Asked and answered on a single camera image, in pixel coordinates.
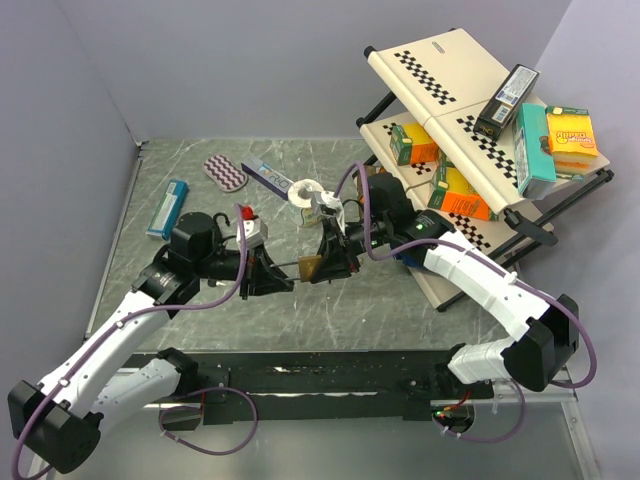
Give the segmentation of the long shackle brass padlock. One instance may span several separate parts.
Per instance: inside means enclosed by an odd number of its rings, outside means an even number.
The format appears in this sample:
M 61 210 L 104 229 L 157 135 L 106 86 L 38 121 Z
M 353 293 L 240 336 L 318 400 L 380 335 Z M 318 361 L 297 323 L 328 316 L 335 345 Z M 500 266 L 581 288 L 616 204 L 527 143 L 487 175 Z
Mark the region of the long shackle brass padlock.
M 321 255 L 298 257 L 295 261 L 273 264 L 272 267 L 284 274 L 287 282 L 319 283 L 321 281 L 319 271 L 322 263 Z M 287 274 L 286 267 L 295 267 L 296 273 Z

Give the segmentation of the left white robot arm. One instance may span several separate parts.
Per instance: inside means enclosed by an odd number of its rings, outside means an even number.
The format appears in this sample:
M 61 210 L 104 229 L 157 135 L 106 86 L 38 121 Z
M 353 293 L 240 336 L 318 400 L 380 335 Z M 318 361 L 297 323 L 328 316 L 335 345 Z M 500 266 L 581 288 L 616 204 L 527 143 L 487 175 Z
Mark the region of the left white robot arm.
M 19 382 L 8 395 L 11 427 L 17 446 L 12 476 L 21 478 L 24 448 L 46 467 L 67 474 L 84 463 L 102 435 L 146 404 L 165 397 L 191 399 L 198 387 L 198 364 L 187 354 L 167 348 L 138 372 L 118 378 L 117 371 L 140 344 L 182 311 L 220 306 L 235 292 L 265 295 L 270 287 L 260 272 L 289 291 L 292 281 L 274 266 L 264 244 L 268 228 L 250 207 L 237 207 L 237 246 L 229 249 L 217 223 L 221 213 L 183 215 L 170 239 L 140 272 L 108 320 L 63 364 L 36 384 Z M 223 298 L 202 306 L 193 303 L 202 281 L 229 280 Z

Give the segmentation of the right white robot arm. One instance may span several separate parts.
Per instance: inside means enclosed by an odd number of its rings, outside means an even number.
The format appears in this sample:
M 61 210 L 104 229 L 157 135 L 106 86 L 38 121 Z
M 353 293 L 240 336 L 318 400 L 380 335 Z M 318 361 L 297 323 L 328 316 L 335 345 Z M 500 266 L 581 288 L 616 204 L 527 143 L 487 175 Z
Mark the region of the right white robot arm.
M 436 376 L 444 396 L 459 398 L 471 384 L 489 380 L 511 379 L 535 392 L 553 383 L 579 346 L 576 307 L 568 298 L 544 298 L 441 215 L 415 209 L 391 174 L 371 176 L 362 193 L 358 222 L 345 221 L 336 193 L 311 193 L 311 208 L 323 226 L 311 282 L 347 278 L 358 271 L 360 255 L 388 245 L 392 256 L 451 282 L 507 333 L 493 342 L 452 347 Z

